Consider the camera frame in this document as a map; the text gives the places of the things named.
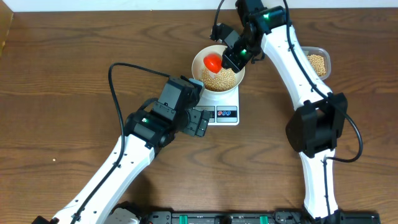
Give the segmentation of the red plastic measuring scoop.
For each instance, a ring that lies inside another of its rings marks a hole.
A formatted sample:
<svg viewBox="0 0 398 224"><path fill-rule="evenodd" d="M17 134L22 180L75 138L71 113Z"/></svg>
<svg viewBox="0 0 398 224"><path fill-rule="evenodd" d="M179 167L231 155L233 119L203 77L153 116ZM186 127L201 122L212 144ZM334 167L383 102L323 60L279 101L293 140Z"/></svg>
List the red plastic measuring scoop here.
<svg viewBox="0 0 398 224"><path fill-rule="evenodd" d="M222 58L216 53L210 53L203 59L204 66L212 73L219 73L222 69Z"/></svg>

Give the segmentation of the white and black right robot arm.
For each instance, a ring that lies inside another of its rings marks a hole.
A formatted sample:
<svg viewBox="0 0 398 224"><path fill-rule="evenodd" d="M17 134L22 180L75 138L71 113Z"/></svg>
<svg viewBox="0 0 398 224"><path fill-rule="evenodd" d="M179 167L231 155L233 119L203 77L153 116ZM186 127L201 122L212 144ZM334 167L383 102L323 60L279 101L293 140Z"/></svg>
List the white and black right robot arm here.
<svg viewBox="0 0 398 224"><path fill-rule="evenodd" d="M227 48L222 66L240 72L257 55L268 57L277 69L294 107L286 125L288 142L302 161L306 219L311 223L339 223L333 189L333 162L342 135L348 102L318 77L304 54L287 5L267 8L261 1L236 1L242 34L226 36L224 24L213 26L212 37Z"/></svg>

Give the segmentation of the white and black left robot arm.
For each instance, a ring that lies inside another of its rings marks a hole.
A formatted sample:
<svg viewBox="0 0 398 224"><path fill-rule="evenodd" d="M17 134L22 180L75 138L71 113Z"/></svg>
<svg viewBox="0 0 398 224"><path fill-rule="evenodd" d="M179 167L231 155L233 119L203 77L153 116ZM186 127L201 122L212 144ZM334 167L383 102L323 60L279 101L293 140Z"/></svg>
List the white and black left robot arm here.
<svg viewBox="0 0 398 224"><path fill-rule="evenodd" d="M112 153L81 192L52 219L34 223L105 223L132 181L154 160L177 132L205 135L211 113L196 108L172 109L156 103L128 116Z"/></svg>

